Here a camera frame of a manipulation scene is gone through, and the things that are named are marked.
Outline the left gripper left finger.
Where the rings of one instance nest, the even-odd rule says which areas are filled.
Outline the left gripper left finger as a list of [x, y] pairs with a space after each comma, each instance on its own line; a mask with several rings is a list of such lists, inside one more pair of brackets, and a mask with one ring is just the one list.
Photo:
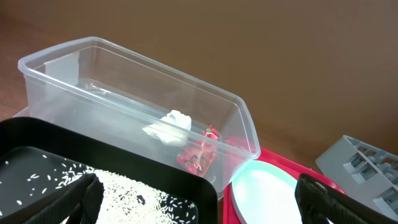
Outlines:
[[49, 205], [27, 219], [28, 224], [96, 223], [104, 186], [94, 174], [85, 174], [68, 185]]

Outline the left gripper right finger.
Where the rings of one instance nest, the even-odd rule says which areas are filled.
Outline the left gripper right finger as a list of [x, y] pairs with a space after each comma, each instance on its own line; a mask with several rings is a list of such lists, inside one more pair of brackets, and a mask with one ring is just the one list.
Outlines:
[[303, 224], [397, 224], [308, 174], [300, 174], [295, 199]]

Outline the rice and food scraps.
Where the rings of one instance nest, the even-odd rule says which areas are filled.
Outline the rice and food scraps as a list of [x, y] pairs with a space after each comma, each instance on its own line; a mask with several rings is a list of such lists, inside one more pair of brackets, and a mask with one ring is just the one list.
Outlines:
[[197, 206], [184, 198], [107, 170], [45, 154], [1, 162], [1, 216], [61, 190], [85, 174], [104, 186], [98, 223], [198, 223]]

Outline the light blue plate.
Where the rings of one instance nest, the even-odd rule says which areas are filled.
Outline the light blue plate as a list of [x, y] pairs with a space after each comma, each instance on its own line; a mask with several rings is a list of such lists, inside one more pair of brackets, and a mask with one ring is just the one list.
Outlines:
[[243, 224], [301, 224], [297, 180], [282, 169], [251, 161], [232, 181], [233, 207]]

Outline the white napkin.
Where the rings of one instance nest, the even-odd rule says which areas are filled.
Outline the white napkin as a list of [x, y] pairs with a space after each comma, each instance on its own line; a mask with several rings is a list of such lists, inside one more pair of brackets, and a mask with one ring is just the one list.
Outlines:
[[[184, 130], [191, 130], [192, 119], [178, 110], [172, 110], [161, 118], [162, 121], [178, 126]], [[158, 139], [166, 146], [182, 147], [187, 143], [187, 134], [185, 131], [177, 130], [175, 127], [165, 124], [151, 124], [142, 130], [150, 137]]]

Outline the red ketchup packet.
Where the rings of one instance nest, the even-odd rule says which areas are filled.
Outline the red ketchup packet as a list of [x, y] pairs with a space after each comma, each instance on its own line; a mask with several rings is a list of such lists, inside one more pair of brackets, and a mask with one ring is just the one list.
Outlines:
[[[223, 141], [241, 151], [249, 152], [247, 146], [244, 146], [243, 142], [238, 138], [222, 140], [221, 134], [212, 125], [206, 128], [202, 135], [216, 141]], [[193, 146], [187, 146], [180, 154], [177, 154], [175, 160], [187, 172], [204, 177], [217, 158], [216, 151], [216, 146], [196, 140]]]

